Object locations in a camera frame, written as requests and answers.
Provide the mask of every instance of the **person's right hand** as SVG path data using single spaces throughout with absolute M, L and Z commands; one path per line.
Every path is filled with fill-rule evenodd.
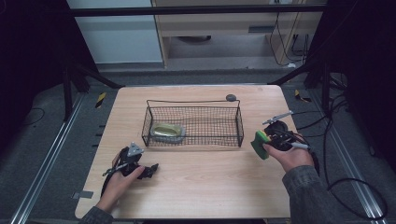
M 297 166 L 314 166 L 314 161 L 312 160 L 311 154 L 309 154 L 307 149 L 292 147 L 288 151 L 280 151 L 267 144 L 263 144 L 262 146 L 270 156 L 274 157 L 280 162 L 286 173 Z

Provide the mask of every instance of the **black wire basket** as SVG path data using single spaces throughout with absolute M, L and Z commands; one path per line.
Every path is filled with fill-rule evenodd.
M 142 138 L 146 147 L 218 145 L 241 147 L 239 100 L 174 102 L 147 100 Z

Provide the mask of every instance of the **white cabinet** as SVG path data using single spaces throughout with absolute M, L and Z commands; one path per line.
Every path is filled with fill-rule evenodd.
M 70 8 L 151 7 L 149 0 L 67 0 L 67 3 Z M 76 17 L 76 21 L 99 69 L 101 65 L 163 63 L 153 16 Z

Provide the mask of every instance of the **tape on floor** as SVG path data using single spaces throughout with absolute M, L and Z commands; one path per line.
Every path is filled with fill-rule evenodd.
M 82 190 L 81 192 L 74 192 L 71 196 L 72 199 L 79 199 L 79 198 L 87 198 L 91 199 L 93 195 L 92 191 L 84 191 Z
M 311 98 L 303 98 L 303 97 L 301 97 L 300 92 L 297 91 L 297 90 L 294 91 L 294 97 L 297 100 L 301 100 L 301 101 L 304 101 L 304 102 L 312 102 Z
M 105 100 L 106 97 L 106 93 L 102 92 L 100 93 L 98 100 L 96 102 L 95 108 L 100 108 L 100 106 L 102 105 L 103 101 Z

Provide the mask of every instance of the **sleeve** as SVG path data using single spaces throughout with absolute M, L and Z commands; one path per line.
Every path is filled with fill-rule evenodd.
M 282 181 L 290 196 L 291 223 L 344 223 L 313 166 L 296 167 Z
M 94 206 L 78 224 L 110 224 L 112 222 L 113 216 Z

